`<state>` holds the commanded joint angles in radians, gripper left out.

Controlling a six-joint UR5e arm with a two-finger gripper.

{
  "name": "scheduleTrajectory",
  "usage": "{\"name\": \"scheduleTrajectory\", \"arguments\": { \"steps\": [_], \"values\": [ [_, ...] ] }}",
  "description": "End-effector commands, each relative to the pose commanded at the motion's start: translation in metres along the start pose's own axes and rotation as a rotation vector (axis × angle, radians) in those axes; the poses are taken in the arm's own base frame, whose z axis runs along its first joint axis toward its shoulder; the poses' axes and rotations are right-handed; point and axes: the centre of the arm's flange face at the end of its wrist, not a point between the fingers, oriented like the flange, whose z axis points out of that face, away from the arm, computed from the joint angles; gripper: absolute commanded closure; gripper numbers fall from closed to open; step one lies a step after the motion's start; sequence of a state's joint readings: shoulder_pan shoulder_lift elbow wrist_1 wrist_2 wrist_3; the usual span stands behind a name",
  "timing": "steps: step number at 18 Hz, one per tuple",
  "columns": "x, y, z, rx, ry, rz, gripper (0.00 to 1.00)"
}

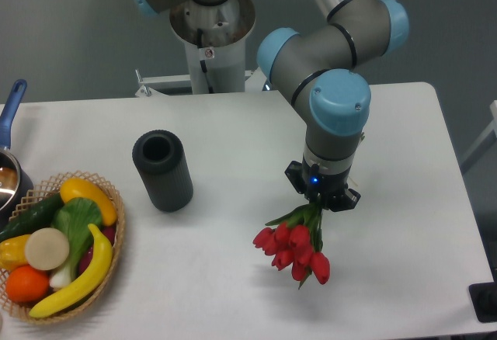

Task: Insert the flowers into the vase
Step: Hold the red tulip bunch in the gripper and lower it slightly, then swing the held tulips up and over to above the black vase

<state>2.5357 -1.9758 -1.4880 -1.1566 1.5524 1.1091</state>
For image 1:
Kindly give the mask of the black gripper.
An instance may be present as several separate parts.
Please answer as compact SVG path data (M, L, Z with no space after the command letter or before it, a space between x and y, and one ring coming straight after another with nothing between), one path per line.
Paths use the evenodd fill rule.
M295 191L304 194L311 201L319 200L325 204L325 209L332 212L353 210L358 204L361 195L347 184L349 170L339 174L325 174L325 170L318 164L309 165L292 161L284 171Z

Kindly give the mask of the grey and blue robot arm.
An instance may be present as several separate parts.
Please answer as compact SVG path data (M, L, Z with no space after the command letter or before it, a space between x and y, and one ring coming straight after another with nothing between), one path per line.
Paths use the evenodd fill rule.
M256 60L307 127L303 158L287 167L287 178L306 199L339 212L360 199L347 179L370 112L370 87L355 67L399 48L409 21L395 0L315 1L325 26L308 36L276 29ZM245 41L255 25L251 0L134 2L147 14L169 13L194 93L245 90Z

